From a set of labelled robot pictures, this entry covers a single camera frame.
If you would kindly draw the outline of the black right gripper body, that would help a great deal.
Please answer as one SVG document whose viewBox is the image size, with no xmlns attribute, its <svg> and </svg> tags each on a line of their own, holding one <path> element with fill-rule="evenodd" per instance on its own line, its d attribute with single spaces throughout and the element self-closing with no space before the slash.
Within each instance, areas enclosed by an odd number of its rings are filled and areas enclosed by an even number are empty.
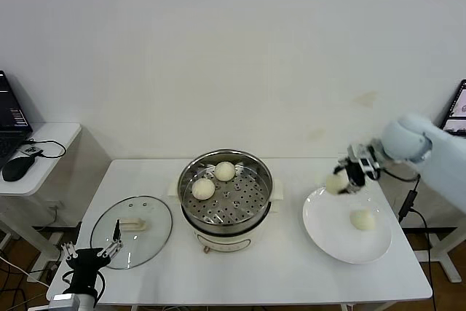
<svg viewBox="0 0 466 311">
<path fill-rule="evenodd" d="M 354 187 L 364 187 L 366 177 L 378 181 L 381 167 L 377 161 L 375 149 L 372 145 L 352 144 L 348 147 L 347 164 L 345 170 L 349 182 Z"/>
</svg>

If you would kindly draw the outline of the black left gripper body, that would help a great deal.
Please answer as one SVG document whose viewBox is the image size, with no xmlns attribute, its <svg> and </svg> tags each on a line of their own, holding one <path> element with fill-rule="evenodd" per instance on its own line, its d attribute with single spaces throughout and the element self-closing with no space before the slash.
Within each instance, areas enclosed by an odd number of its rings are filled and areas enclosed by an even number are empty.
<svg viewBox="0 0 466 311">
<path fill-rule="evenodd" d="M 98 273 L 111 262 L 109 255 L 101 251 L 102 248 L 78 249 L 66 258 L 66 263 L 72 271 L 67 292 L 96 292 Z"/>
</svg>

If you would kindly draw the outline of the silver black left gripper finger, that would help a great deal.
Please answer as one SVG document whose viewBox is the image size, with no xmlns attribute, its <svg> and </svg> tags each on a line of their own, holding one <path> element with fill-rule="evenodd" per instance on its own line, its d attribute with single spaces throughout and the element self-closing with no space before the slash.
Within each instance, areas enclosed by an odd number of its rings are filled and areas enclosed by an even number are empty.
<svg viewBox="0 0 466 311">
<path fill-rule="evenodd" d="M 122 248 L 120 220 L 116 220 L 111 242 L 100 252 L 103 258 L 112 259 Z"/>
<path fill-rule="evenodd" d="M 78 253 L 76 252 L 75 245 L 72 242 L 64 242 L 61 244 L 63 250 L 63 258 L 67 261 L 76 259 Z"/>
</svg>

